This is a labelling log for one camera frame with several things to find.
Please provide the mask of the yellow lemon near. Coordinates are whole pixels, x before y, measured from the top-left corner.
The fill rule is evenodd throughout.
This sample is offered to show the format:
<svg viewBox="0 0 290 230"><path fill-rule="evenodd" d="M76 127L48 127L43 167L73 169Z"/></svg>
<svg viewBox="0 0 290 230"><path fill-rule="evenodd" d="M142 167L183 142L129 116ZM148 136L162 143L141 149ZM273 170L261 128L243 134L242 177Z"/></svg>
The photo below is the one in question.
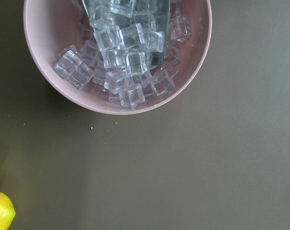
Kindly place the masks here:
<svg viewBox="0 0 290 230"><path fill-rule="evenodd" d="M15 214L11 199L0 192L0 230L7 230L10 227Z"/></svg>

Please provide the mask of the clear ice cube pile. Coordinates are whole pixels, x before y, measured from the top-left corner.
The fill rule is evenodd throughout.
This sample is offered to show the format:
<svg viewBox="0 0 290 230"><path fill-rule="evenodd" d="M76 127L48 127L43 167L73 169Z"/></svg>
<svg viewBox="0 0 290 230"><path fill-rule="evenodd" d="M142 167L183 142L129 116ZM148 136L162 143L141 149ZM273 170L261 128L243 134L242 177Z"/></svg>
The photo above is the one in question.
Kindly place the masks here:
<svg viewBox="0 0 290 230"><path fill-rule="evenodd" d="M149 98L160 98L175 89L181 73L179 44L191 36L190 22L182 15L182 1L170 0L165 59L153 69L145 63L144 52L129 52L122 67L105 66L103 55L89 24L82 0L75 0L81 46L69 45L56 54L54 72L77 89L93 83L94 90L108 94L110 102L136 108Z"/></svg>

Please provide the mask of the pink bowl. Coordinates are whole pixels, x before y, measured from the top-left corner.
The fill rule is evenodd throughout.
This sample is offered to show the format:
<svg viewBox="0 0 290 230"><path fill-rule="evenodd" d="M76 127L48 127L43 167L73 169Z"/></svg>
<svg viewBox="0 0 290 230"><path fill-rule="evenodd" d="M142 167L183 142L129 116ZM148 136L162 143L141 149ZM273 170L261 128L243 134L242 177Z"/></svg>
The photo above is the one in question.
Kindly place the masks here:
<svg viewBox="0 0 290 230"><path fill-rule="evenodd" d="M192 35L179 45L182 61L176 66L181 73L175 89L162 98L150 98L134 109L111 103L107 95L89 84L78 90L61 79L52 69L57 52L81 38L77 26L78 10L69 0L26 0L23 9L25 38L30 53L45 79L71 102L91 111L110 115L134 115L156 109L179 95L195 78L209 49L212 35L212 8L208 0L185 0L182 14L190 20Z"/></svg>

